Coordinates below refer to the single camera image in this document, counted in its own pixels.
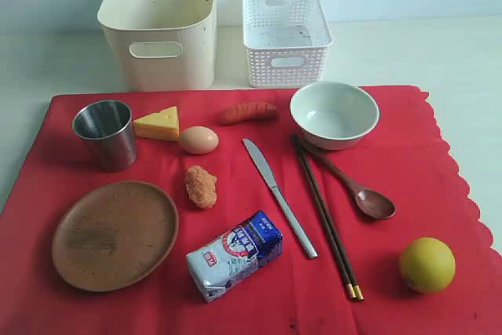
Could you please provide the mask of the red sausage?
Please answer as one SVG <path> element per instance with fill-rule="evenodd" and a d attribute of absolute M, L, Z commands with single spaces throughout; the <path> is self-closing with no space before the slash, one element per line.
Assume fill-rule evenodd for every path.
<path fill-rule="evenodd" d="M 267 121 L 278 117 L 277 107 L 267 102 L 248 102 L 236 104 L 223 110 L 219 117 L 222 125 L 232 125 L 248 121 Z"/>

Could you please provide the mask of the brown egg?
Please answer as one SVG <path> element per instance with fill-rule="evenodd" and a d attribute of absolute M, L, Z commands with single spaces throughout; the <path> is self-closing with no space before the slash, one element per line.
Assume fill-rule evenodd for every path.
<path fill-rule="evenodd" d="M 218 146 L 219 137 L 208 127 L 192 126 L 180 134 L 179 144 L 190 154 L 204 155 Z"/>

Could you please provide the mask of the orange fried chicken nugget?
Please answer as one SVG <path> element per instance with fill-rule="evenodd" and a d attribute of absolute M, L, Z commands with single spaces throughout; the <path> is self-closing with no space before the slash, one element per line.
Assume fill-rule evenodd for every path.
<path fill-rule="evenodd" d="M 209 209 L 216 204 L 217 178 L 201 166 L 191 166 L 184 176 L 189 199 L 199 209 Z"/>

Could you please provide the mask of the blue white milk carton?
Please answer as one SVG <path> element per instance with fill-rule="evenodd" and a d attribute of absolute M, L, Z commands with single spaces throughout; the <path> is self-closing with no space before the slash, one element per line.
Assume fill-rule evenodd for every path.
<path fill-rule="evenodd" d="M 283 236 L 259 210 L 186 255 L 189 273 L 209 303 L 282 254 Z"/>

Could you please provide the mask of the yellow lemon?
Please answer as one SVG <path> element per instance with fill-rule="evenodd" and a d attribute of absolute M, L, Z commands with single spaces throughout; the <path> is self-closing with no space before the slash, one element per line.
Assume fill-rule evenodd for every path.
<path fill-rule="evenodd" d="M 401 252 L 398 267 L 402 280 L 410 289 L 418 293 L 437 293 L 453 281 L 456 259 L 443 241 L 421 237 Z"/>

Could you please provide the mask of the red table cloth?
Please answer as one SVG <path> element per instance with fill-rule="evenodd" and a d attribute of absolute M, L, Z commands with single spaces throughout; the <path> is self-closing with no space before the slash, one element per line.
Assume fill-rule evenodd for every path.
<path fill-rule="evenodd" d="M 330 155 L 348 176 L 390 197 L 389 220 L 360 215 L 340 183 L 313 165 L 318 186 L 349 254 L 364 300 L 348 300 L 330 255 L 311 191 L 290 141 L 298 128 L 292 92 L 277 90 L 120 93 L 135 116 L 176 106 L 182 126 L 216 125 L 233 104 L 267 101 L 273 122 L 217 127 L 219 147 L 203 156 L 140 139 L 129 169 L 105 173 L 74 135 L 71 122 L 96 94 L 55 96 L 47 109 L 24 111 L 41 129 L 1 216 L 1 331 L 4 334 L 498 334 L 501 258 L 490 230 L 442 139 L 427 94 L 415 86 L 376 86 L 376 128 L 354 147 Z M 310 259 L 242 142 L 263 153 L 318 257 Z M 199 209 L 184 176 L 201 166 L 217 178 L 216 204 Z M 87 192 L 120 180 L 158 185 L 176 203 L 180 230 L 164 262 L 134 286 L 105 294 L 75 289 L 55 272 L 53 232 Z M 206 303 L 193 283 L 187 253 L 263 210 L 283 233 L 283 253 L 227 294 Z M 456 259 L 443 291 L 418 293 L 398 260 L 415 239 L 443 241 Z"/>

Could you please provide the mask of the white ceramic bowl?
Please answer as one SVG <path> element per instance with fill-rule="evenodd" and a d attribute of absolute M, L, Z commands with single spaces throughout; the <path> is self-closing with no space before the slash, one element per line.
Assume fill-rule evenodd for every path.
<path fill-rule="evenodd" d="M 319 81 L 298 89 L 289 109 L 304 139 L 325 151 L 356 145 L 380 120 L 372 96 L 341 82 Z"/>

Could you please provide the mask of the silver table knife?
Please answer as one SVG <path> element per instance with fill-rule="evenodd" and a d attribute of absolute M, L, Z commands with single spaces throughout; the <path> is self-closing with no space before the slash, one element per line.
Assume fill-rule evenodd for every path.
<path fill-rule="evenodd" d="M 299 241 L 304 249 L 304 252 L 310 259 L 315 259 L 318 257 L 317 250 L 315 249 L 313 243 L 305 232 L 304 228 L 296 218 L 296 215 L 289 207 L 286 198 L 281 193 L 281 190 L 275 180 L 275 176 L 269 166 L 267 159 L 264 157 L 262 151 L 248 138 L 243 138 L 242 142 L 249 154 L 249 157 L 253 160 L 253 163 L 260 175 L 263 177 L 264 182 L 269 187 L 271 193 L 275 197 L 278 205 L 280 206 L 282 212 L 284 213 L 286 219 L 289 222 L 289 226 L 292 228 L 296 239 Z"/>

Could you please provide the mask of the white perforated plastic basket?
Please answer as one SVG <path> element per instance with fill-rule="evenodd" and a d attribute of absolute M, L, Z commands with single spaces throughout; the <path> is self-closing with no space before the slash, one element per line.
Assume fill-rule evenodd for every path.
<path fill-rule="evenodd" d="M 249 84 L 296 88 L 318 81 L 333 44 L 320 0 L 242 0 Z"/>

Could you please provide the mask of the brown wooden spoon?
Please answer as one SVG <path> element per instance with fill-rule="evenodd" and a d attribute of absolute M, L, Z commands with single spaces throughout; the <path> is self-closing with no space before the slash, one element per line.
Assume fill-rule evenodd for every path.
<path fill-rule="evenodd" d="M 303 137 L 299 139 L 299 142 L 304 150 L 308 151 L 315 159 L 341 180 L 354 199 L 355 205 L 366 216 L 377 220 L 386 220 L 396 214 L 395 204 L 388 197 L 351 179 L 336 167 L 325 153 L 321 152 L 319 148 L 306 141 Z"/>

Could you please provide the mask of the stainless steel cup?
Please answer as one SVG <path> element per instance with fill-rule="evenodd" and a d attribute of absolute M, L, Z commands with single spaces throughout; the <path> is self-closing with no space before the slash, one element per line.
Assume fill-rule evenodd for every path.
<path fill-rule="evenodd" d="M 132 111 L 126 103 L 120 100 L 91 103 L 75 115 L 72 129 L 100 169 L 118 172 L 136 161 Z"/>

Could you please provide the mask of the cream plastic bin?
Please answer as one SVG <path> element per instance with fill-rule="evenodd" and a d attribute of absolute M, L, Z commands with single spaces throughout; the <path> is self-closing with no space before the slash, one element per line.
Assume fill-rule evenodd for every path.
<path fill-rule="evenodd" d="M 216 0 L 103 0 L 97 19 L 127 89 L 207 89 L 216 60 Z"/>

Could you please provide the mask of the brown wooden plate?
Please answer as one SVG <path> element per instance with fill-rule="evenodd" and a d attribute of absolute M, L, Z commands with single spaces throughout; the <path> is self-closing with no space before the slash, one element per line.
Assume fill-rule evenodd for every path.
<path fill-rule="evenodd" d="M 61 217 L 51 245 L 53 266 L 75 288 L 122 289 L 166 259 L 178 231 L 175 202 L 158 186 L 137 180 L 106 184 Z"/>

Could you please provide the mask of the dark wooden chopstick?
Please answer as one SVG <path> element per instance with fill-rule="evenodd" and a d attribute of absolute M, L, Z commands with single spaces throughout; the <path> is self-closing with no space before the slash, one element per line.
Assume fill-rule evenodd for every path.
<path fill-rule="evenodd" d="M 313 171 L 312 171 L 312 175 L 313 175 L 314 180 L 315 180 L 315 183 L 317 184 L 317 187 L 318 187 L 318 183 L 317 183 L 317 180 L 315 179 L 315 175 L 314 175 Z M 347 273 L 348 273 L 348 275 L 349 275 L 349 278 L 350 278 L 350 280 L 351 280 L 351 284 L 353 285 L 353 287 L 354 287 L 354 289 L 355 289 L 355 293 L 356 293 L 356 296 L 357 296 L 357 299 L 356 299 L 356 300 L 358 300 L 358 301 L 363 301 L 363 300 L 364 300 L 364 296 L 363 296 L 363 294 L 362 294 L 361 287 L 360 287 L 360 286 L 359 286 L 359 284 L 357 283 L 357 280 L 356 280 L 356 278 L 355 278 L 354 272 L 353 272 L 352 267 L 351 267 L 351 263 L 350 263 L 350 261 L 348 260 L 348 257 L 347 257 L 347 254 L 346 254 L 346 252 L 345 252 L 344 246 L 342 245 L 342 242 L 341 242 L 340 237 L 339 237 L 339 235 L 338 235 L 337 229 L 336 229 L 336 227 L 335 227 L 335 225 L 334 225 L 334 223 L 333 223 L 332 217 L 331 217 L 331 215 L 330 215 L 330 213 L 329 213 L 329 209 L 328 209 L 328 207 L 327 207 L 327 205 L 326 205 L 326 203 L 325 203 L 325 201 L 324 201 L 324 198 L 323 198 L 323 197 L 322 197 L 322 201 L 323 201 L 322 206 L 323 206 L 324 211 L 325 211 L 325 214 L 326 214 L 326 219 L 327 219 L 327 221 L 328 221 L 328 223 L 329 223 L 329 227 L 330 227 L 330 229 L 331 229 L 331 232 L 332 232 L 332 234 L 333 234 L 333 237 L 334 237 L 334 238 L 335 238 L 335 240 L 336 240 L 338 250 L 339 250 L 340 255 L 341 255 L 341 257 L 342 257 L 342 260 L 343 260 L 343 262 L 344 262 L 344 264 L 345 264 L 345 268 L 346 268 Z"/>
<path fill-rule="evenodd" d="M 311 168 L 308 165 L 307 159 L 306 159 L 306 157 L 302 151 L 302 148 L 300 146 L 299 138 L 297 135 L 291 134 L 290 140 L 293 144 L 293 147 L 294 147 L 296 153 L 299 156 L 300 164 L 305 172 L 307 182 L 309 184 L 313 198 L 315 200 L 315 205 L 317 207 L 319 219 L 321 221 L 323 230 L 325 232 L 325 236 L 326 236 L 327 242 L 329 244 L 330 251 L 331 251 L 333 258 L 336 262 L 336 265 L 338 267 L 340 277 L 345 285 L 345 289 L 347 291 L 348 298 L 350 300 L 356 300 L 357 296 L 355 293 L 355 289 L 354 289 L 353 285 L 351 284 L 351 280 L 350 280 L 349 275 L 347 273 L 347 270 L 345 268 L 345 264 L 342 260 L 340 252 L 338 250 L 336 240 L 333 237 L 333 234 L 332 234 L 331 229 L 329 227 L 329 223 L 326 219 L 326 214 L 325 214 L 324 208 L 322 206 L 322 204 L 323 204 L 322 196 L 318 192 L 318 187 L 317 187 L 317 184 L 315 183 L 314 177 L 312 175 Z"/>

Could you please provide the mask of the dark wooden chopstick right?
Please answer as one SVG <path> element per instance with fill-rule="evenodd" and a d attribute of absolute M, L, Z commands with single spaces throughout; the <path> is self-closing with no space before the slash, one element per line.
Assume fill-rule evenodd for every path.
<path fill-rule="evenodd" d="M 312 171 L 312 175 L 313 175 L 314 180 L 315 180 L 315 183 L 317 184 L 317 187 L 318 187 L 318 183 L 317 183 L 317 180 L 315 179 L 315 175 L 314 175 L 313 171 Z M 327 205 L 326 205 L 326 203 L 325 203 L 325 201 L 324 201 L 324 198 L 323 198 L 323 197 L 322 197 L 322 201 L 323 201 L 322 206 L 323 206 L 324 211 L 325 211 L 325 214 L 326 214 L 326 219 L 327 219 L 327 221 L 328 221 L 328 223 L 329 223 L 329 227 L 330 227 L 330 229 L 331 229 L 331 232 L 332 232 L 332 234 L 333 234 L 333 237 L 334 237 L 334 238 L 335 238 L 335 240 L 336 240 L 338 250 L 339 250 L 340 255 L 341 255 L 341 257 L 342 257 L 342 260 L 343 260 L 343 262 L 344 262 L 344 264 L 345 264 L 345 268 L 346 268 L 347 273 L 348 273 L 348 275 L 349 275 L 349 278 L 350 278 L 350 280 L 351 280 L 351 284 L 353 285 L 353 287 L 354 287 L 354 289 L 355 289 L 355 293 L 356 293 L 356 296 L 357 296 L 357 299 L 356 299 L 356 300 L 358 300 L 358 301 L 363 301 L 363 300 L 364 300 L 364 296 L 363 296 L 363 294 L 362 294 L 361 287 L 360 287 L 360 286 L 359 286 L 359 284 L 357 283 L 357 280 L 356 280 L 356 278 L 355 278 L 354 272 L 353 272 L 352 267 L 351 267 L 351 263 L 350 263 L 350 261 L 348 260 L 348 257 L 347 257 L 347 254 L 346 254 L 346 252 L 345 252 L 344 246 L 342 245 L 342 242 L 341 242 L 340 237 L 339 237 L 339 235 L 338 235 L 337 229 L 336 229 L 336 227 L 335 227 L 335 225 L 334 225 L 334 223 L 333 223 L 332 217 L 331 217 L 331 215 L 330 215 L 330 213 L 329 213 L 329 209 L 328 209 L 328 207 L 327 207 Z"/>

